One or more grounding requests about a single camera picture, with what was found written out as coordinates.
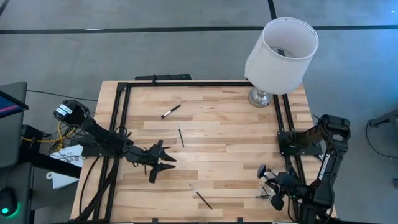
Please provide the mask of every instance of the silver lamp base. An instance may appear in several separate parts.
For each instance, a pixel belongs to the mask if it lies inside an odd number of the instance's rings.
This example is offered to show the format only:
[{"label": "silver lamp base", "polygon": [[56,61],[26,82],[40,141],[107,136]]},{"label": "silver lamp base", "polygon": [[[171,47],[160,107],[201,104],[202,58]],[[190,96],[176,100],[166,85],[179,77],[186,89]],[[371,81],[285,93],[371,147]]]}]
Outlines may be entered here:
[{"label": "silver lamp base", "polygon": [[271,94],[266,93],[256,87],[250,90],[249,102],[257,108],[266,107],[271,102]]}]

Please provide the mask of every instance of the white lampshade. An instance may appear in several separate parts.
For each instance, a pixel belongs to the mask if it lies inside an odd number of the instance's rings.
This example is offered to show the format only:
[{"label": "white lampshade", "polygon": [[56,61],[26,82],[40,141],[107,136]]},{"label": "white lampshade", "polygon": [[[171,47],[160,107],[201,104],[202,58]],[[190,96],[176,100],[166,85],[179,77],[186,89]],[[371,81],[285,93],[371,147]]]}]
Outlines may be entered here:
[{"label": "white lampshade", "polygon": [[300,85],[318,44],[317,33],[307,23],[289,17],[274,19],[247,59],[244,76],[266,93],[288,93]]}]

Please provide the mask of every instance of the wooden tabletop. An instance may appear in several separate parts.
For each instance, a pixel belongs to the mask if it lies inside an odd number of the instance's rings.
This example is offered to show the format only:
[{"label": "wooden tabletop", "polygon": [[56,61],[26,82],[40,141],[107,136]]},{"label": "wooden tabletop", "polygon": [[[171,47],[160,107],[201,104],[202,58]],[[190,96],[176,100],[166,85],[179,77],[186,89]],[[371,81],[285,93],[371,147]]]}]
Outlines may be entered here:
[{"label": "wooden tabletop", "polygon": [[[99,94],[95,120],[106,129],[109,128],[117,83],[103,82]],[[158,140],[164,140],[164,146],[171,147],[167,153],[177,160],[170,164],[177,168],[161,172],[156,183],[151,184],[143,166],[134,167],[122,159],[111,221],[149,222],[158,218],[160,222],[235,222],[237,217],[248,222],[289,220],[287,200],[283,211],[278,212],[269,200],[255,199],[261,185],[256,177],[258,167],[267,164],[276,172],[284,171],[284,159],[279,154],[276,140],[278,124],[274,103],[265,108],[251,106],[248,103],[250,89],[132,88],[126,120],[126,127],[132,132],[130,138],[137,146],[146,149]],[[121,118],[123,96],[122,93],[116,126]],[[312,117],[303,86],[289,94],[289,101],[296,130],[311,128]],[[159,119],[178,104],[181,104],[179,109],[165,119]],[[185,147],[182,147],[178,126]],[[311,182],[318,174],[320,161],[313,156],[302,156],[302,160],[307,182]],[[89,158],[84,162],[71,218],[78,216],[81,187],[93,161],[94,158]],[[101,165],[102,159],[88,179],[83,208],[97,191]],[[212,210],[189,184],[206,199]],[[104,216],[106,199],[107,193],[100,217]]]}]

